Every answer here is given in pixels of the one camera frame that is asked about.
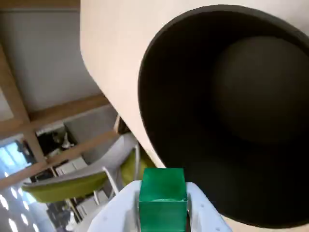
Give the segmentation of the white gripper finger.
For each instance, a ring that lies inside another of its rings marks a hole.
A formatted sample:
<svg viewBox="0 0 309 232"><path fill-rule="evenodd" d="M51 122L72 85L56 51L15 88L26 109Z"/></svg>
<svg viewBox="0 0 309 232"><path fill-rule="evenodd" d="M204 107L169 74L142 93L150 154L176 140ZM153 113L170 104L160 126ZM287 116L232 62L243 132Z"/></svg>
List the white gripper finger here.
<svg viewBox="0 0 309 232"><path fill-rule="evenodd" d="M186 182L188 214L192 232L231 232L231 228L193 182Z"/></svg>
<svg viewBox="0 0 309 232"><path fill-rule="evenodd" d="M141 181L125 186L93 218L89 232L140 232L139 193Z"/></svg>

